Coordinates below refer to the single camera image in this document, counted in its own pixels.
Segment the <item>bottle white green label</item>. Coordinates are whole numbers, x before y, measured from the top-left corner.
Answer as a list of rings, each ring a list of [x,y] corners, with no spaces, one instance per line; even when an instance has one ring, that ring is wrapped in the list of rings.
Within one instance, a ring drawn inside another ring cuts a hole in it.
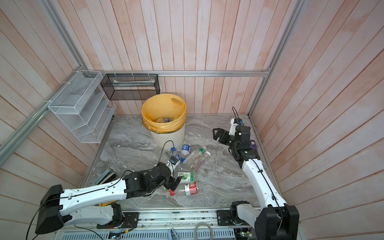
[[[180,184],[189,184],[195,182],[195,173],[193,172],[178,172],[177,180]]]

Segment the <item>bottle with red label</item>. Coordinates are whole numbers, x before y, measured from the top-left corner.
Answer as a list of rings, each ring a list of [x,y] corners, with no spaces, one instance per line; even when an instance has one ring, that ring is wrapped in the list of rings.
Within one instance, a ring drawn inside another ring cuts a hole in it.
[[[196,182],[185,183],[179,185],[174,191],[170,190],[170,196],[175,196],[179,194],[184,194],[186,196],[193,196],[199,193],[199,188]]]

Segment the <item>clear bottle green label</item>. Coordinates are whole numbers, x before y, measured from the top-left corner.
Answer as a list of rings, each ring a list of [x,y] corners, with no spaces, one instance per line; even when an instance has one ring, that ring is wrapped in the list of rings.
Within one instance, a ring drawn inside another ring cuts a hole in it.
[[[185,160],[183,161],[182,167],[185,169],[190,169],[194,163],[207,151],[206,146],[201,146],[199,149],[194,150],[190,153]]]

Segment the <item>clear bottle white cap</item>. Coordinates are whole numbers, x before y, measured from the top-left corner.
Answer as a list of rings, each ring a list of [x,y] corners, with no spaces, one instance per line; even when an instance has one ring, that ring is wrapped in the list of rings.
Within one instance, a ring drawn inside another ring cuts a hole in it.
[[[211,153],[206,151],[203,155],[193,164],[192,169],[197,172],[200,167],[211,157]]]

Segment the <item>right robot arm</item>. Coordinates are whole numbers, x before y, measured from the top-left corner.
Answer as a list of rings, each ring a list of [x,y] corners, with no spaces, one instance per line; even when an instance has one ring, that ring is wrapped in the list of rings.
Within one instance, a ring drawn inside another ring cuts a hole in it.
[[[260,203],[260,209],[256,209],[247,201],[233,202],[233,223],[247,223],[255,230],[259,240],[297,239],[299,211],[295,206],[288,205],[269,179],[258,152],[252,148],[251,128],[232,123],[219,142],[229,147],[229,152],[249,178]]]

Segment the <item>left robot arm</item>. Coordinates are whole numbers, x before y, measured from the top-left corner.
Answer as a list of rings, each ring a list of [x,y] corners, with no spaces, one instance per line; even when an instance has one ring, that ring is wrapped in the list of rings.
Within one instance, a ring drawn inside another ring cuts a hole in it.
[[[158,161],[154,167],[142,171],[126,170],[116,180],[87,188],[65,190],[61,185],[52,186],[34,215],[35,234],[49,234],[77,224],[97,224],[99,229],[134,229],[137,218],[124,214],[118,200],[146,198],[160,187],[174,192],[179,185],[187,185],[183,188],[187,195],[198,192],[195,183],[175,174],[179,162],[172,155],[167,163]]]

